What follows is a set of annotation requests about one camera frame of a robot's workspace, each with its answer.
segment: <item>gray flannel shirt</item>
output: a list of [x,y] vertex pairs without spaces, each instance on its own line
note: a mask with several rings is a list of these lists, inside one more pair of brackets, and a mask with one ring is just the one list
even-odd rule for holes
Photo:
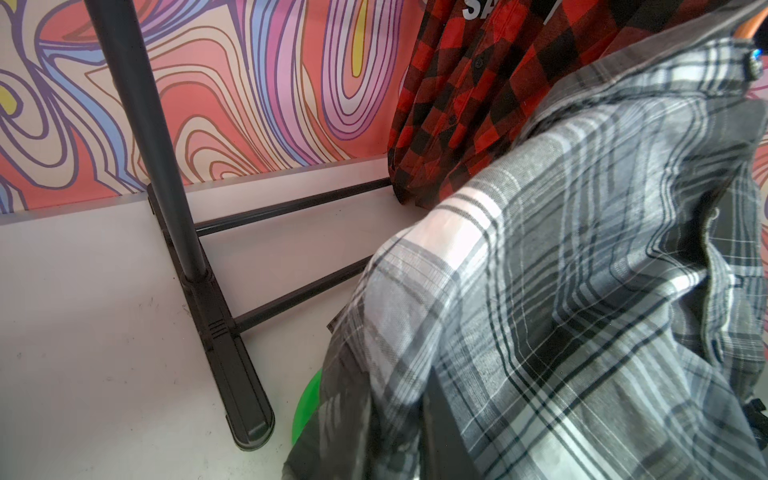
[[508,154],[387,241],[337,319],[316,442],[284,475],[337,455],[367,396],[363,475],[417,475],[434,368],[483,478],[768,478],[741,410],[765,361],[766,106],[731,38],[763,6],[564,78]]

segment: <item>green object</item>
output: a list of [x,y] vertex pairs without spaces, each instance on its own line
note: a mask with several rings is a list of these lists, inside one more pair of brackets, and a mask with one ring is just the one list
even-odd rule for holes
[[320,374],[318,370],[314,377],[306,384],[304,393],[299,398],[299,405],[296,406],[296,413],[293,415],[293,427],[290,430],[291,444],[295,445],[299,435],[304,431],[304,426],[310,421],[312,415],[320,406]]

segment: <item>psychedelic wall mural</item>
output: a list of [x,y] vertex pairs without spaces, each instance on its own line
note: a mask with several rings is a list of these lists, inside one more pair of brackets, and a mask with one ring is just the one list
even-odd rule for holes
[[[422,0],[134,0],[184,182],[386,152]],[[143,191],[81,1],[0,0],[0,213]]]

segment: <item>red and black flannel shirt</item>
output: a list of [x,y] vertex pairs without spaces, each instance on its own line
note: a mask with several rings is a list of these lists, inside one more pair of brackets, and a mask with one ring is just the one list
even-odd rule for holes
[[401,202],[432,207],[458,190],[509,149],[560,78],[724,2],[557,3],[428,1],[389,134]]

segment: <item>white platform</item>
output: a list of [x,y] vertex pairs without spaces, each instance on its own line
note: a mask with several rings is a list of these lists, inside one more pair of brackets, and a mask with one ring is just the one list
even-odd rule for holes
[[[386,175],[382,159],[188,197],[199,221]],[[424,214],[386,188],[203,243],[237,315],[367,257]],[[242,452],[148,203],[44,216],[0,226],[0,478],[279,478],[326,324],[356,279],[243,336],[276,428]]]

